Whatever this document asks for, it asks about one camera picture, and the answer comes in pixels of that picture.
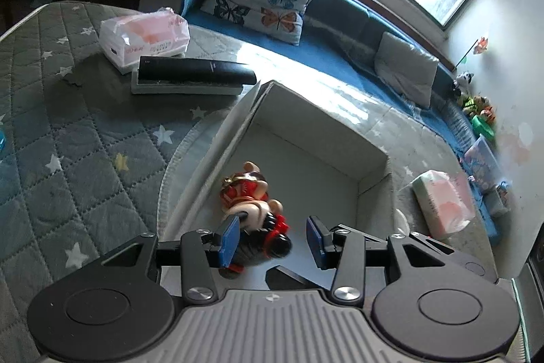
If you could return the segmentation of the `small red figurine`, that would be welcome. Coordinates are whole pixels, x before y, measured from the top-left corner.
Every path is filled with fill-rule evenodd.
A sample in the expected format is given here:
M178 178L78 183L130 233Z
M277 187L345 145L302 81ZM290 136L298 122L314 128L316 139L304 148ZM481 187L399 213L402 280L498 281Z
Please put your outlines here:
M219 199L223 210L237 204L268 201L268 183L258 165L251 161L243 164L242 171L235 172L222 181Z

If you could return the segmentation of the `round lazy susan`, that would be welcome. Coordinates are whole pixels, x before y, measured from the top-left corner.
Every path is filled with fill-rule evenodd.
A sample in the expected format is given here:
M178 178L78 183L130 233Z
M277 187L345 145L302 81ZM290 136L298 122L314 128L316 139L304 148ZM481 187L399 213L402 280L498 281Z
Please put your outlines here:
M395 213L394 213L394 226L395 226L395 235L408 237L410 233L410 226L408 224L408 219L399 209L395 210Z

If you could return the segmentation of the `grey cardboard box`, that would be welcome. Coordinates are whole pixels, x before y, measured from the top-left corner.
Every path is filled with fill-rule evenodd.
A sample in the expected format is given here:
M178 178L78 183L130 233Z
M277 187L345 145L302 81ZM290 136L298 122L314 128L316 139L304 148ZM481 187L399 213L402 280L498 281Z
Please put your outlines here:
M328 228L343 224L379 238L394 230L395 189L385 151L357 132L355 119L342 121L270 81L251 88L231 110L206 117L176 148L158 197L160 238L215 229L221 182L246 161L258 165L269 196L283 204L293 250L234 280L218 277L221 289L264 289L267 268L277 264L330 285L334 273L315 266L306 244L308 216Z

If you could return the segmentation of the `tissue pack near window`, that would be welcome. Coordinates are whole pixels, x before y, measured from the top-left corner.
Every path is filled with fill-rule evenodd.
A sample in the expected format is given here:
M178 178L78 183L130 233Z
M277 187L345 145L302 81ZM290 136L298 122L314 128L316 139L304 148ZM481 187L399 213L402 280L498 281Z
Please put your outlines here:
M472 191L464 172L448 174L429 169L410 185L430 235L437 240L462 231L476 217Z

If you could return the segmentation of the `clear storage box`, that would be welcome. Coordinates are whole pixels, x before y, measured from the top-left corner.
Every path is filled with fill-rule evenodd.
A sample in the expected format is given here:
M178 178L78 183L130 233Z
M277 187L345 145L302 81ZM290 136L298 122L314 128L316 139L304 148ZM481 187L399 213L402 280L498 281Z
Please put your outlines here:
M464 160L476 185L483 193L490 191L504 178L500 164L483 135L480 135L474 144L466 150Z

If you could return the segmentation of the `quilted table mat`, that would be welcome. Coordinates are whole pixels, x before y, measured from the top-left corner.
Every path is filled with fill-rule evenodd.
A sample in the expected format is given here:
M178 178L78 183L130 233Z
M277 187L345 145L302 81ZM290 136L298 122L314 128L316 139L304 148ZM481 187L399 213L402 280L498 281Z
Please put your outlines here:
M1 358L38 353L26 326L32 298L143 231L163 226L158 195L178 147L220 123L227 97L136 96L99 46L101 22L123 9L47 4L1 40ZM191 27L188 55L250 64L346 120L391 158L402 188L428 169L460 172L435 112L380 99L343 59L298 62Z

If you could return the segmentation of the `grey cushion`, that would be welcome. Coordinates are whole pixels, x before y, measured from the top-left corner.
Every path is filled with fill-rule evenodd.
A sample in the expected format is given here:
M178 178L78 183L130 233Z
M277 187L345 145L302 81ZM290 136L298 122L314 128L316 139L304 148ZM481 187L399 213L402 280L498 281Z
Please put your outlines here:
M385 31L376 55L374 71L396 93L420 108L430 108L432 84L439 60Z

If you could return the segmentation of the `plush toys on sofa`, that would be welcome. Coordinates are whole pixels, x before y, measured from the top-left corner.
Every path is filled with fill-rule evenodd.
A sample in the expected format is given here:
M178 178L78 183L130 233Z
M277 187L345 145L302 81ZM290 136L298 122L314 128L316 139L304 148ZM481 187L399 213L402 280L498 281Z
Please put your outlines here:
M469 86L474 75L464 72L456 76L454 81L454 93L457 105L469 119L475 136L483 136L489 142L495 140L494 124L496 115L488 98L484 96L472 96L469 94Z

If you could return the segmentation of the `blue sofa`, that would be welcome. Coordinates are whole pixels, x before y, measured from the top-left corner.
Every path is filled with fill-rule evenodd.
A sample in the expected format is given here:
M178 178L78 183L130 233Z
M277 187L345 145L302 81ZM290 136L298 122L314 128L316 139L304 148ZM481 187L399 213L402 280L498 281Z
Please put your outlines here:
M476 142L469 119L453 100L453 78L443 66L438 66L434 76L427 110L400 96L375 74L374 59L385 33L413 46L418 42L359 0L311 0L303 15L298 45L206 13L201 9L203 2L140 0L138 8L151 12L168 6L193 25L250 42L355 86L440 134L457 156L463 156Z

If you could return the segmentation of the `tissue pack near door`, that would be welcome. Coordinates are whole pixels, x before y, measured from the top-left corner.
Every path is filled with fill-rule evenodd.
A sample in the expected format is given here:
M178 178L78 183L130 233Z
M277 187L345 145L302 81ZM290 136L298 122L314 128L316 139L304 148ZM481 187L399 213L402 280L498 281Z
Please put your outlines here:
M190 42L188 22L171 8L102 20L99 44L122 74L138 66L142 56L185 54Z

